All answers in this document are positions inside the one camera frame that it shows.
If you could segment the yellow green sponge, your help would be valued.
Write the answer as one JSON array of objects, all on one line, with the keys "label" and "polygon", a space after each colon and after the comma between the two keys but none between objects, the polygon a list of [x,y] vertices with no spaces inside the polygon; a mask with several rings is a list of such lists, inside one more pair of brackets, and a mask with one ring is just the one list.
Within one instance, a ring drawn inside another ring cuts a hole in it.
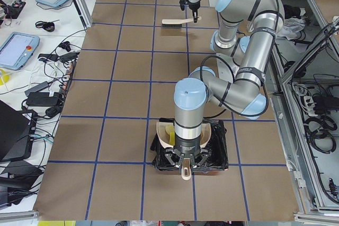
[{"label": "yellow green sponge", "polygon": [[175,145],[175,132],[170,132],[169,133],[169,144],[171,146]]}]

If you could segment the pale banana peel piece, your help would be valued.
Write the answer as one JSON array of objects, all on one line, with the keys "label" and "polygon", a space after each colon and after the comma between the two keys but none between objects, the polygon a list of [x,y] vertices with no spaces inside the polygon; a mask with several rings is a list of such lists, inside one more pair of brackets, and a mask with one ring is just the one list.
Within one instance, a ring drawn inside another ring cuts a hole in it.
[{"label": "pale banana peel piece", "polygon": [[170,135],[171,133],[174,133],[175,132],[175,128],[173,125],[167,125],[165,127],[165,131],[168,135]]}]

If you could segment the white plastic dustpan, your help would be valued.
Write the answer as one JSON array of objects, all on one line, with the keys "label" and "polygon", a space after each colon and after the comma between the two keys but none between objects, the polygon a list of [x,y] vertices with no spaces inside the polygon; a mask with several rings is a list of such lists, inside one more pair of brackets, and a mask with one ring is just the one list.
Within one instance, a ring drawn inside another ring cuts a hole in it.
[{"label": "white plastic dustpan", "polygon": [[174,122],[157,122],[155,136],[155,167],[159,170],[179,170],[184,180],[191,179],[210,157],[206,145],[212,134],[211,124],[175,133]]}]

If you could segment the white hand brush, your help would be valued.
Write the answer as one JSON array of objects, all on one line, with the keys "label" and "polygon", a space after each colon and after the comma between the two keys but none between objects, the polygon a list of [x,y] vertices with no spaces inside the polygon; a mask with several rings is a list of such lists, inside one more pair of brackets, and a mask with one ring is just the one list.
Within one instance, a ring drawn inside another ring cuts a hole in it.
[{"label": "white hand brush", "polygon": [[181,28],[183,24],[187,23],[197,23],[197,21],[201,20],[202,17],[198,16],[195,20],[194,18],[189,19],[162,19],[162,27],[164,28]]}]

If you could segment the pink bin with black bag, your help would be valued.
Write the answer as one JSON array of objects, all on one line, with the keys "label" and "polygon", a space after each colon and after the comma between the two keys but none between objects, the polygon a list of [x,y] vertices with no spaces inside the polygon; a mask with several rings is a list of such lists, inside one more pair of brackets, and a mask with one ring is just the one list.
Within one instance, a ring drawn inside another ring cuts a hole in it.
[{"label": "pink bin with black bag", "polygon": [[[160,118],[159,121],[174,122],[174,119]],[[202,121],[202,123],[211,124],[212,134],[211,134],[210,141],[206,145],[206,149],[210,153],[210,157],[207,159],[207,161],[203,164],[203,166],[200,169],[194,170],[193,173],[197,173],[197,172],[208,173],[210,171],[227,170],[228,169],[228,156],[227,156],[227,144],[226,144],[227,130],[224,127],[223,121],[205,119]],[[156,146],[155,146],[155,137],[154,137],[153,142],[150,146],[150,150],[156,152],[155,148]],[[151,164],[155,167],[155,158]]]}]

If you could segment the power strip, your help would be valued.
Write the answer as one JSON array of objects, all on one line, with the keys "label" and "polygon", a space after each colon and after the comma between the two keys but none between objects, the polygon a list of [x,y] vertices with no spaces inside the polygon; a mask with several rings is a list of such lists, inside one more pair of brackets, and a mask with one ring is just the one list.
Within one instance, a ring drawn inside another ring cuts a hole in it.
[{"label": "power strip", "polygon": [[59,85],[60,87],[59,92],[63,94],[64,98],[66,98],[73,80],[73,74],[76,67],[76,60],[65,63],[65,67],[66,71],[63,77],[61,78],[61,85]]}]

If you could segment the black power adapter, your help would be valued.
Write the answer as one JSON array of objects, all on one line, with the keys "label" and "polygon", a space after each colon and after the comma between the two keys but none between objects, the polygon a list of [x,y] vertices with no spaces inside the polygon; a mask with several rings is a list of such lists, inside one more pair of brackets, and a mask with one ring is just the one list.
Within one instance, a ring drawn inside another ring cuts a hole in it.
[{"label": "black power adapter", "polygon": [[28,95],[27,106],[56,106],[58,105],[63,96],[58,92],[31,92]]}]

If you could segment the black laptop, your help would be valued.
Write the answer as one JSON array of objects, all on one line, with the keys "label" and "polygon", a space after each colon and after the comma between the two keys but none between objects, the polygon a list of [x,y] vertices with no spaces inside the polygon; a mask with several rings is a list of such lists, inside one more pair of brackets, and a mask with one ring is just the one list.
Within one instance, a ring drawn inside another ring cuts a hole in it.
[{"label": "black laptop", "polygon": [[31,156],[37,113],[17,111],[1,102],[1,162],[19,161]]}]

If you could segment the blue teach pendant near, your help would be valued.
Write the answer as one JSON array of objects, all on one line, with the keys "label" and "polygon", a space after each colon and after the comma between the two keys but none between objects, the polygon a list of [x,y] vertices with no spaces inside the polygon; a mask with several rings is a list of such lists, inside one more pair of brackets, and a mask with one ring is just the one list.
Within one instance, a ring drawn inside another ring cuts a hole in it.
[{"label": "blue teach pendant near", "polygon": [[1,68],[19,70],[40,43],[36,35],[12,32],[1,46]]}]

